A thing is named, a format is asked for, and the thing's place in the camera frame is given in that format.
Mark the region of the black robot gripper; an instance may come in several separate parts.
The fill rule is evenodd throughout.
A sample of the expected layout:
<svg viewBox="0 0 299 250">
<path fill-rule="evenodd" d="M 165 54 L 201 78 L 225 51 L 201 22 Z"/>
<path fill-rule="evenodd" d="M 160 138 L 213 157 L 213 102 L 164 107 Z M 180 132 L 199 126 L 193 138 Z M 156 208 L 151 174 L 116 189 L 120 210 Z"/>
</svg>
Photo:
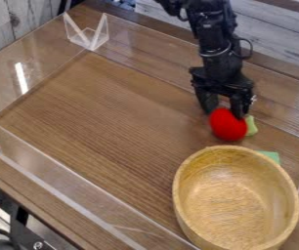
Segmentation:
<svg viewBox="0 0 299 250">
<path fill-rule="evenodd" d="M 219 105 L 217 95 L 231 98 L 231 111 L 237 119 L 249 112 L 255 102 L 255 84 L 243 73 L 243 55 L 240 48 L 200 50 L 203 66 L 189 69 L 192 86 L 205 114 L 211 114 Z"/>
</svg>

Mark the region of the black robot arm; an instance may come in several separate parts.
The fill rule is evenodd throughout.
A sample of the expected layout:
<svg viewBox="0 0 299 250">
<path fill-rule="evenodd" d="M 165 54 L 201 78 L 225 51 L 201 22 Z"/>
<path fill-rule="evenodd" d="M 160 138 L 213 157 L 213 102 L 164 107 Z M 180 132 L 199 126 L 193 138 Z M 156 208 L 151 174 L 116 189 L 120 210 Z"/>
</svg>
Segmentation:
<svg viewBox="0 0 299 250">
<path fill-rule="evenodd" d="M 236 14 L 229 0 L 155 0 L 171 17 L 189 23 L 199 40 L 203 66 L 189 68 L 192 86 L 207 114 L 229 100 L 229 110 L 243 119 L 255 101 L 253 81 L 243 73 L 243 61 L 253 56 L 252 42 L 236 33 Z"/>
</svg>

